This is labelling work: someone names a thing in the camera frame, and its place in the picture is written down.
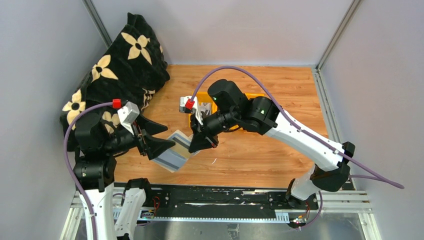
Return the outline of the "gold striped card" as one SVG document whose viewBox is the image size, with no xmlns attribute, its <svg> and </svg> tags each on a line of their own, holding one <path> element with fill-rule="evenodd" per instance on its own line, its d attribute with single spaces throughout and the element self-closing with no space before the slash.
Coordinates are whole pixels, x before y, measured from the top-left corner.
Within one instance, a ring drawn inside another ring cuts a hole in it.
<svg viewBox="0 0 424 240">
<path fill-rule="evenodd" d="M 186 135 L 177 133 L 171 136 L 170 139 L 175 142 L 175 145 L 171 148 L 172 151 L 185 159 L 189 159 L 192 156 L 192 153 L 189 152 L 191 141 Z"/>
</svg>

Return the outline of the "beige leather card holder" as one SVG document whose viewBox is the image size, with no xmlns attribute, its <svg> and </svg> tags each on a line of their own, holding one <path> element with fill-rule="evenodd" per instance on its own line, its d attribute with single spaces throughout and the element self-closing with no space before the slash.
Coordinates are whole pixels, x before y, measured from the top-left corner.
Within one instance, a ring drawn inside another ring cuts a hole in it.
<svg viewBox="0 0 424 240">
<path fill-rule="evenodd" d="M 176 130 L 167 138 L 175 145 L 152 161 L 171 173 L 179 171 L 191 157 L 199 153 L 199 151 L 189 152 L 192 138 L 193 135 L 187 136 L 182 131 Z"/>
</svg>

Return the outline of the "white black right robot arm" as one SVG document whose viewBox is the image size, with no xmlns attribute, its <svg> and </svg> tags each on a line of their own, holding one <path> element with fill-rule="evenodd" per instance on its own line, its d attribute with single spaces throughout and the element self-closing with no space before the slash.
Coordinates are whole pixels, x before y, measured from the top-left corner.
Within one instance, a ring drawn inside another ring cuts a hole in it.
<svg viewBox="0 0 424 240">
<path fill-rule="evenodd" d="M 287 111 L 280 111 L 280 106 L 268 97 L 248 99 L 233 81 L 220 79 L 208 88 L 207 94 L 218 108 L 207 116 L 201 114 L 195 96 L 179 100 L 180 112 L 191 115 L 190 153 L 216 148 L 218 135 L 234 126 L 291 146 L 314 162 L 312 169 L 289 183 L 284 201 L 292 208 L 318 191 L 337 192 L 348 180 L 348 157 L 355 150 L 352 143 L 338 143 L 316 133 Z"/>
</svg>

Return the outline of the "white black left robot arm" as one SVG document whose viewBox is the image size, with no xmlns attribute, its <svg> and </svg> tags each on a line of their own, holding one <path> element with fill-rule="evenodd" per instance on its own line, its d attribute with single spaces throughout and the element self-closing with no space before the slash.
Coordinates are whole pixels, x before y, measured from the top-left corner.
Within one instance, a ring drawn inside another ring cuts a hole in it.
<svg viewBox="0 0 424 240">
<path fill-rule="evenodd" d="M 83 153 L 76 158 L 73 173 L 82 190 L 80 199 L 84 208 L 87 238 L 89 240 L 132 240 L 144 203 L 152 201 L 152 189 L 146 178 L 127 182 L 121 211 L 113 216 L 116 156 L 137 148 L 150 160 L 175 145 L 171 140 L 156 138 L 168 127 L 142 115 L 129 118 L 130 129 L 117 129 L 109 134 L 99 113 L 90 112 L 76 121 L 75 137 Z"/>
</svg>

